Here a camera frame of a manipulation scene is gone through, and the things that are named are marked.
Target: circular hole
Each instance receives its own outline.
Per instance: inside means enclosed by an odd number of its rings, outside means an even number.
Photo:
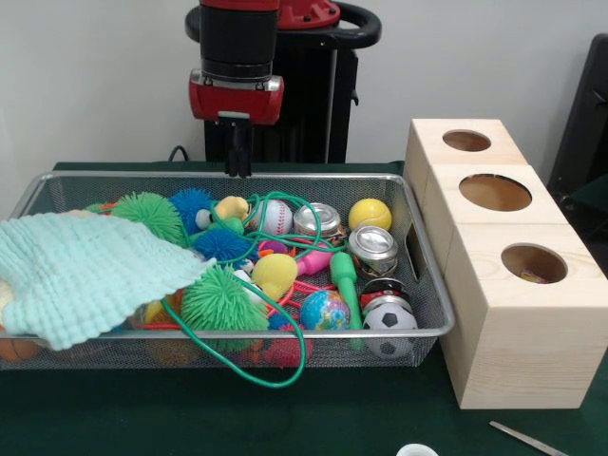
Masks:
[[[444,135],[444,143],[465,152],[481,152],[492,145],[492,141],[487,136],[470,130],[448,131]]]
[[[519,182],[494,174],[464,178],[459,189],[467,200],[492,211],[520,211],[532,202],[532,195]]]
[[[511,245],[503,250],[501,259],[511,274],[528,282],[556,283],[568,274],[563,259],[540,245]]]

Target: baseball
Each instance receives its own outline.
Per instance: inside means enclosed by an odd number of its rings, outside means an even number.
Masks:
[[[261,227],[263,233],[269,235],[286,235],[292,231],[294,222],[294,214],[287,204],[278,199],[270,199],[268,207],[264,207],[264,203],[257,208],[256,216],[251,220],[251,227],[254,230],[259,230],[259,220],[265,211],[264,226]]]

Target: green cord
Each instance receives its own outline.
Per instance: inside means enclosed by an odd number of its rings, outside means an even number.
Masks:
[[[313,217],[314,217],[314,222],[316,223],[315,236],[305,236],[305,235],[274,236],[274,235],[269,235],[267,233],[262,233],[261,231],[249,233],[248,235],[240,236],[241,238],[245,238],[247,240],[253,241],[251,247],[247,250],[247,252],[237,258],[232,258],[230,260],[225,260],[225,261],[218,261],[219,265],[236,263],[236,262],[239,262],[239,261],[243,260],[244,258],[248,257],[254,251],[254,249],[257,247],[257,244],[260,242],[261,239],[276,240],[276,241],[284,243],[285,245],[303,249],[303,251],[300,254],[295,256],[295,259],[300,259],[300,258],[304,257],[305,255],[309,254],[313,250],[322,250],[324,252],[336,253],[336,252],[341,252],[346,248],[346,246],[334,247],[330,242],[328,242],[326,239],[321,237],[321,220],[319,219],[319,216],[316,213],[316,211],[314,210],[313,206],[308,201],[306,201],[303,198],[289,195],[284,192],[270,192],[269,194],[265,195],[264,197],[261,197],[258,194],[253,194],[249,199],[247,199],[247,202],[249,202],[250,204],[253,204],[253,206],[252,206],[251,213],[243,221],[243,225],[247,225],[256,216],[257,211],[259,210],[260,204],[262,204],[262,207],[268,207],[268,201],[271,199],[286,200],[286,201],[290,202],[291,204],[293,204],[297,209],[299,209],[302,206],[307,206],[311,210]],[[214,201],[211,204],[211,207],[210,207],[211,215],[213,216],[214,220],[219,224],[219,226],[221,226],[222,228],[225,228],[225,229],[229,229],[228,226],[224,223],[224,221],[222,219],[220,219],[218,217],[218,214],[216,213],[215,206],[217,203],[218,203],[217,201]],[[96,212],[98,214],[101,214],[101,213],[106,213],[106,212],[110,212],[110,211],[111,211],[111,209],[105,209],[103,211],[96,211]],[[260,220],[259,220],[260,227],[264,226],[265,218],[266,218],[266,211],[262,211]],[[181,224],[181,230],[183,232],[184,246],[186,248],[188,248],[192,245],[193,239],[192,239],[192,237],[188,236],[183,223]],[[291,240],[289,240],[291,238],[302,238],[302,239],[310,240],[312,242],[312,244],[304,244],[301,242],[291,241]],[[228,368],[230,368],[232,371],[234,371],[236,374],[238,374],[245,380],[248,380],[256,385],[270,388],[270,389],[281,389],[281,388],[289,387],[290,385],[295,383],[295,381],[300,377],[300,375],[304,371],[304,366],[306,365],[306,343],[304,340],[304,334],[302,333],[302,330],[300,329],[298,324],[295,322],[295,320],[292,318],[292,316],[289,315],[289,313],[287,311],[285,311],[285,309],[283,309],[281,306],[276,304],[270,297],[268,297],[260,289],[258,289],[257,287],[253,286],[252,284],[250,284],[244,280],[241,280],[240,278],[238,278],[236,276],[235,276],[235,280],[240,282],[243,287],[247,288],[249,291],[253,292],[257,296],[259,296],[261,299],[266,301],[273,309],[275,309],[280,314],[285,316],[287,318],[287,321],[294,328],[295,335],[297,336],[297,340],[298,340],[299,347],[300,347],[300,362],[299,362],[294,374],[291,377],[289,377],[287,380],[284,380],[282,382],[271,382],[271,381],[256,377],[250,373],[247,373],[246,371],[241,369],[239,366],[237,366],[235,363],[233,363],[230,359],[226,358],[218,351],[215,351],[214,349],[209,347],[206,343],[204,343],[201,339],[199,339],[197,337],[197,335],[183,322],[183,320],[180,318],[180,316],[177,315],[177,313],[171,308],[171,306],[169,306],[169,304],[167,303],[165,298],[163,298],[161,300],[161,304],[164,307],[165,311],[178,323],[178,325],[180,325],[181,330],[188,337],[190,337],[197,346],[199,346],[200,348],[202,348],[203,350],[205,350],[206,352],[211,354],[219,362],[226,365]]]
[[[302,333],[302,330],[297,325],[297,323],[292,318],[292,316],[289,315],[289,313],[285,309],[283,309],[281,306],[276,304],[270,297],[268,297],[266,294],[261,292],[258,288],[254,287],[250,283],[248,283],[244,280],[241,280],[240,278],[238,278],[236,276],[235,276],[235,279],[238,282],[240,282],[242,284],[242,286],[246,287],[248,290],[250,290],[251,292],[253,292],[256,295],[258,295],[259,297],[261,297],[264,301],[266,301],[268,304],[270,304],[275,310],[277,310],[283,316],[285,316],[285,318],[287,318],[287,321],[289,321],[289,323],[294,327],[295,335],[297,336],[297,340],[300,345],[300,362],[297,365],[296,371],[287,380],[284,380],[282,382],[270,382],[268,380],[264,380],[263,378],[256,377],[256,376],[252,375],[251,373],[248,373],[245,370],[241,369],[239,366],[237,366],[231,360],[226,358],[224,355],[222,355],[218,351],[215,351],[214,349],[209,347],[207,344],[205,344],[201,339],[199,339],[197,337],[197,335],[183,322],[183,320],[180,318],[180,316],[177,315],[176,312],[171,308],[171,306],[169,305],[169,303],[166,301],[165,298],[163,298],[161,300],[161,304],[164,307],[164,309],[166,310],[166,312],[169,315],[171,315],[171,317],[176,321],[176,323],[178,323],[178,325],[180,325],[181,330],[188,337],[190,337],[195,344],[197,344],[203,350],[205,350],[206,352],[211,354],[220,363],[225,364],[227,367],[229,367],[232,371],[236,372],[238,375],[240,375],[245,380],[249,380],[250,382],[252,382],[256,385],[259,385],[259,386],[265,387],[265,388],[270,388],[273,390],[278,390],[281,388],[289,387],[290,385],[292,385],[293,383],[295,383],[297,381],[297,379],[300,377],[300,375],[304,371],[304,366],[306,365],[306,342],[304,341],[304,334]]]

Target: yellow ball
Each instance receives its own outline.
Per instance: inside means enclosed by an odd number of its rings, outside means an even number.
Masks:
[[[352,230],[356,230],[360,226],[372,225],[388,231],[391,224],[390,210],[380,199],[361,199],[349,213],[349,226]]]

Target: dark green tablecloth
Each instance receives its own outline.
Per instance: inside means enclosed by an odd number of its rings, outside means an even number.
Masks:
[[[58,169],[196,169],[208,163],[60,163]],[[402,163],[333,165],[400,173]],[[264,165],[256,170],[276,171]],[[281,165],[281,171],[328,166]],[[277,376],[276,371],[259,373]],[[278,391],[228,370],[0,372],[0,455],[530,455],[496,420],[572,455],[608,454],[608,361],[580,410],[462,411],[439,347],[419,369],[305,370]]]

